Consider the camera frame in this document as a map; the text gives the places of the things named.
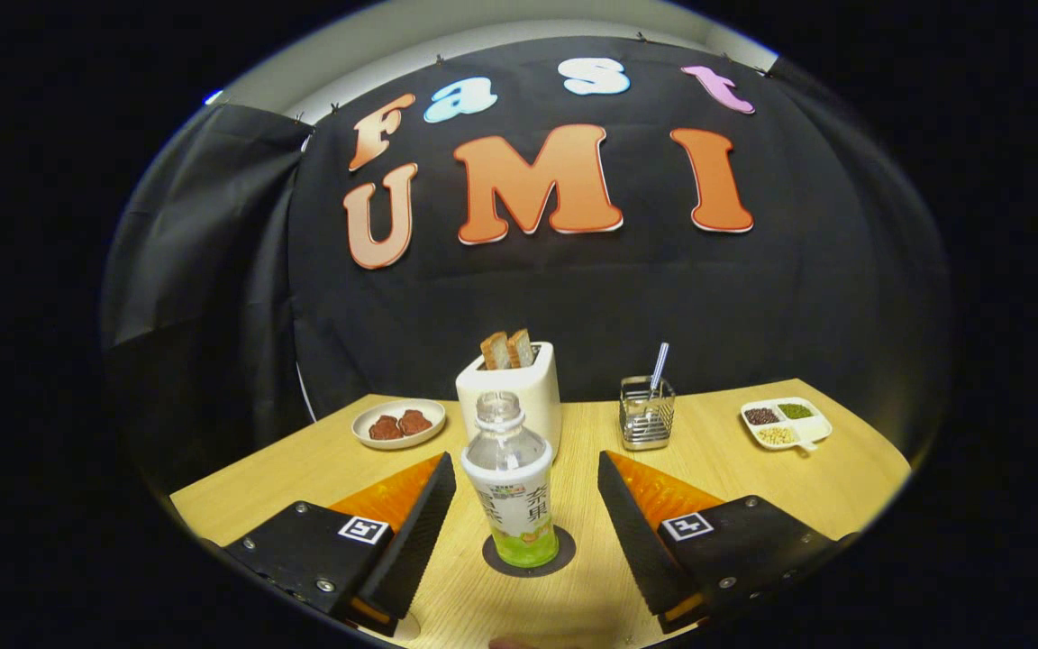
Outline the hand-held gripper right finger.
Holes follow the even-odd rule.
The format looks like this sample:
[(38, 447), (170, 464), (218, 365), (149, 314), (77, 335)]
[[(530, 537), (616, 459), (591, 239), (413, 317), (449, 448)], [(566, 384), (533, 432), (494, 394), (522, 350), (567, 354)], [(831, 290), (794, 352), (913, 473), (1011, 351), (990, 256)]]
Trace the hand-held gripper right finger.
[(854, 543), (757, 494), (720, 498), (623, 453), (598, 455), (597, 487), (648, 611), (663, 632), (742, 617)]

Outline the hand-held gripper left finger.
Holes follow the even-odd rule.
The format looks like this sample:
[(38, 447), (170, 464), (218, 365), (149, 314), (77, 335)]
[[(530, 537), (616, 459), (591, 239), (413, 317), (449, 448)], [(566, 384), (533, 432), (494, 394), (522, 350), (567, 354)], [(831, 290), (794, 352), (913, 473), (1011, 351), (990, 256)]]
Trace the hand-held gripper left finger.
[(292, 502), (223, 550), (320, 615), (392, 636), (454, 494), (450, 454), (441, 452), (329, 507)]

